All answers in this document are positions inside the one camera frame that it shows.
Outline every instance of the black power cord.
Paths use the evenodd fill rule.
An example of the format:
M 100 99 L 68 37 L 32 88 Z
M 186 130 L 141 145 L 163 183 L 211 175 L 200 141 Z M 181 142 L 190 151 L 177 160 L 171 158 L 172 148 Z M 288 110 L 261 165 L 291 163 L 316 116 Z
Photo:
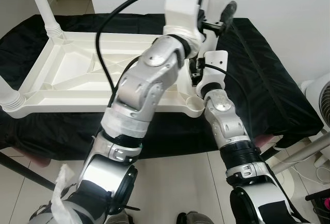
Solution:
M 253 131 L 252 131 L 252 117 L 251 117 L 250 102 L 249 102 L 248 95 L 247 95 L 246 91 L 244 90 L 244 88 L 242 87 L 242 85 L 240 84 L 240 82 L 231 73 L 228 73 L 227 71 L 222 70 L 221 68 L 217 68 L 217 67 L 212 66 L 212 65 L 209 65 L 209 64 L 204 64 L 204 65 L 201 65 L 201 66 L 202 67 L 206 67 L 206 68 L 212 68 L 212 69 L 215 69 L 215 70 L 218 70 L 218 71 L 224 73 L 225 75 L 228 75 L 239 86 L 239 88 L 242 91 L 242 93 L 244 95 L 244 98 L 246 100 L 247 113 L 248 113 L 247 115 L 248 115 L 248 119 L 249 119 L 248 126 L 249 126 L 249 129 L 250 129 L 250 138 L 252 140 L 253 146 L 255 147 L 254 137 L 253 137 Z M 283 192 L 284 196 L 286 197 L 286 199 L 287 199 L 287 201 L 288 201 L 288 203 L 290 205 L 290 208 L 293 211 L 294 217 L 296 217 L 297 219 L 299 219 L 301 222 L 310 223 L 308 220 L 306 220 L 304 217 L 302 217 L 302 215 L 298 212 L 298 210 L 292 204 L 291 200 L 289 199 L 289 197 L 285 193 L 284 189 L 282 188 L 281 184 L 279 183 L 277 177 L 275 176 L 274 172 L 271 170 L 271 168 L 269 167 L 269 165 L 265 162 L 265 160 L 261 157 L 261 155 L 259 153 L 258 153 L 258 156 L 259 156 L 259 159 L 266 165 L 269 174 L 273 177 L 273 179 L 275 180 L 275 182 L 278 184 L 280 190 Z
M 98 58 L 100 60 L 101 66 L 102 66 L 102 68 L 104 70 L 104 73 L 105 73 L 105 75 L 106 75 L 106 77 L 107 77 L 107 79 L 109 81 L 109 84 L 110 84 L 110 87 L 111 87 L 112 92 L 114 92 L 115 87 L 114 87 L 113 81 L 111 79 L 111 76 L 110 76 L 110 74 L 109 74 L 109 72 L 107 70 L 107 67 L 106 67 L 106 65 L 104 63 L 104 60 L 103 60 L 103 57 L 102 57 L 102 54 L 101 54 L 101 49 L 100 49 L 100 37 L 101 37 L 101 33 L 102 33 L 104 27 L 109 23 L 109 21 L 111 19 L 113 19 L 113 17 L 115 15 L 117 15 L 119 12 L 121 12 L 126 7 L 128 7 L 129 5 L 133 4 L 136 1 L 138 1 L 138 0 L 127 0 L 126 2 L 124 2 L 123 4 L 121 4 L 119 7 L 117 7 L 112 13 L 110 13 L 110 15 L 103 22 L 103 24 L 100 26 L 100 29 L 96 33 L 95 46 L 96 46 L 97 56 L 98 56 Z
M 136 62 L 139 60 L 139 57 L 140 57 L 140 56 L 134 58 L 134 59 L 133 59 L 133 60 L 132 60 L 132 61 L 126 66 L 126 68 L 124 69 L 122 75 L 120 76 L 120 78 L 119 78 L 119 80 L 118 80 L 118 82 L 117 82 L 117 84 L 116 84 L 116 86 L 115 86 L 115 88 L 114 88 L 114 91 L 112 92 L 111 98 L 110 98 L 109 103 L 108 103 L 108 107 L 111 107 L 111 105 L 112 105 L 112 103 L 113 103 L 113 101 L 114 101 L 114 97 L 116 96 L 116 93 L 117 93 L 117 91 L 118 91 L 118 85 L 119 85 L 119 82 L 120 82 L 120 80 L 122 79 L 124 73 L 127 72 L 127 70 L 128 70 L 131 66 L 133 66 L 134 63 L 136 63 Z

